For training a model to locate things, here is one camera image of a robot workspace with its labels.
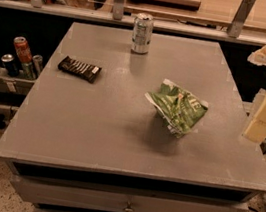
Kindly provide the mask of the upper grey drawer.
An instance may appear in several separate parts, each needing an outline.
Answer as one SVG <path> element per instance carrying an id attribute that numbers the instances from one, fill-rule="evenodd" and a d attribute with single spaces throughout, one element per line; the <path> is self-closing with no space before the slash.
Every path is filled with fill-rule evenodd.
<path id="1" fill-rule="evenodd" d="M 246 212 L 245 203 L 128 187 L 14 176 L 11 185 L 26 202 L 109 212 Z"/>

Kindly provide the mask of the silver green soda can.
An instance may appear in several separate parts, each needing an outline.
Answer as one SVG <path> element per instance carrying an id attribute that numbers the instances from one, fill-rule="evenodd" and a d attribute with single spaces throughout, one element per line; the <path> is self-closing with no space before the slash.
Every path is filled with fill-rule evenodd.
<path id="1" fill-rule="evenodd" d="M 133 24 L 132 48 L 134 53 L 148 53 L 151 43 L 154 18 L 148 13 L 139 13 L 136 15 Z"/>

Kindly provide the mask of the green jalapeno chip bag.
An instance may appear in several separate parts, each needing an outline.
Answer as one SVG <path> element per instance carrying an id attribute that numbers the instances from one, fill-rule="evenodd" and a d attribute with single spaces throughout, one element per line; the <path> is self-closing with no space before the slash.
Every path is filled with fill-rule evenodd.
<path id="1" fill-rule="evenodd" d="M 200 100 L 192 92 L 165 79 L 159 92 L 146 92 L 145 97 L 164 120 L 170 134 L 176 138 L 191 132 L 209 109 L 206 101 Z"/>

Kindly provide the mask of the grey drawer cabinet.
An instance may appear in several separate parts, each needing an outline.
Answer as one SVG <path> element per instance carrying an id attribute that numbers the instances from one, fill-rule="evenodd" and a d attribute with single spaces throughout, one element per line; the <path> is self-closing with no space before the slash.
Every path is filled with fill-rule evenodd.
<path id="1" fill-rule="evenodd" d="M 214 42 L 157 34 L 144 55 L 128 30 L 74 23 L 0 140 L 13 176 L 245 203 L 266 193 L 266 162 L 242 135 L 246 113 Z M 70 57 L 101 67 L 90 84 L 60 71 Z M 209 109 L 176 138 L 146 99 L 168 79 Z M 109 212 L 32 203 L 35 209 Z"/>

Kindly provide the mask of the silver slim can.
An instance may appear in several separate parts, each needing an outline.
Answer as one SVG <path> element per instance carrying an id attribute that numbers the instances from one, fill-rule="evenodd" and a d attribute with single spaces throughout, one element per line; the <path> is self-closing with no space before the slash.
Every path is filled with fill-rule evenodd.
<path id="1" fill-rule="evenodd" d="M 33 65 L 36 70 L 36 74 L 40 75 L 40 73 L 43 71 L 43 56 L 42 55 L 34 55 L 33 58 Z"/>

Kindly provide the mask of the right grey railing post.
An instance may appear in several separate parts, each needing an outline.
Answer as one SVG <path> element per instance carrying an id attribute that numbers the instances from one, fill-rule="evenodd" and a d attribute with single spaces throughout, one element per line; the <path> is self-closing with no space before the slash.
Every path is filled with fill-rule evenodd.
<path id="1" fill-rule="evenodd" d="M 250 14 L 256 0 L 242 0 L 237 12 L 227 28 L 227 35 L 233 38 L 237 38 L 244 27 L 247 17 Z"/>

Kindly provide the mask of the red soda can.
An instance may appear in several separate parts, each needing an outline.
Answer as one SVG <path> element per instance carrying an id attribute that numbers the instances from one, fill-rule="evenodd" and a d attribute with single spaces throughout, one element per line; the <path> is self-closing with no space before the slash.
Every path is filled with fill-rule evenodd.
<path id="1" fill-rule="evenodd" d="M 15 52 L 18 55 L 19 61 L 24 64 L 32 62 L 33 57 L 26 37 L 15 37 L 13 42 L 14 48 L 16 50 Z"/>

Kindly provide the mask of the dark brown snack bar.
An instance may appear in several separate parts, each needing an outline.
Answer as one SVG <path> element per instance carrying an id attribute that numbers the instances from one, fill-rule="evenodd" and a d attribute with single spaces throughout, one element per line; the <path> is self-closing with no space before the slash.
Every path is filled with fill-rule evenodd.
<path id="1" fill-rule="evenodd" d="M 100 70 L 102 70 L 97 65 L 87 64 L 68 56 L 59 62 L 57 68 L 73 76 L 78 76 L 78 78 L 82 78 L 90 84 L 95 82 L 97 76 L 100 74 Z"/>

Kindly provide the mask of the dark blue soda can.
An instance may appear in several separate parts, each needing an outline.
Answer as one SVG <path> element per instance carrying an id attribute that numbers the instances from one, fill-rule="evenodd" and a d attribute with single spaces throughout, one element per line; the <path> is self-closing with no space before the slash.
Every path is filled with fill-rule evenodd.
<path id="1" fill-rule="evenodd" d="M 1 61 L 9 76 L 17 77 L 19 75 L 19 69 L 16 65 L 13 54 L 5 54 L 1 57 Z"/>

